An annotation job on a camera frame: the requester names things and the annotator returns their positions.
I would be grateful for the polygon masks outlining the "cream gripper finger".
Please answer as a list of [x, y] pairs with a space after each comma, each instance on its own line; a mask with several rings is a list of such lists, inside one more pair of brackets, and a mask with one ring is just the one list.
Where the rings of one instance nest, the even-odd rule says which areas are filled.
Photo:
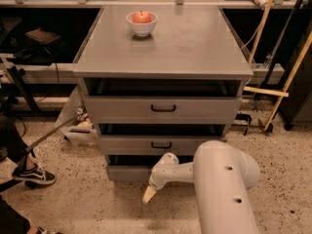
[[148, 204], [150, 200], [155, 196], [155, 194], [156, 190], [151, 185], [148, 185], [142, 197], [142, 202], [144, 204]]

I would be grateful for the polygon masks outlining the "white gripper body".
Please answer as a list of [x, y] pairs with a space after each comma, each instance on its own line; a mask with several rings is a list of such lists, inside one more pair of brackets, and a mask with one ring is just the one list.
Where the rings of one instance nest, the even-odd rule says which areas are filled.
[[174, 153], [166, 153], [152, 168], [152, 172], [149, 178], [149, 185], [154, 190], [162, 189], [167, 182], [173, 179], [174, 170], [179, 165], [178, 158]]

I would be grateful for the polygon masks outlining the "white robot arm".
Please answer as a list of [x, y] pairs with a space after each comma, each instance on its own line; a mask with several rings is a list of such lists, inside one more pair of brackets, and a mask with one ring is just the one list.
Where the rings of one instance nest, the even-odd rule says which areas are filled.
[[195, 187], [202, 234], [260, 234], [247, 190], [256, 186], [260, 168], [254, 157], [218, 140], [202, 143], [191, 162], [166, 153], [154, 165], [142, 198], [148, 203], [173, 181]]

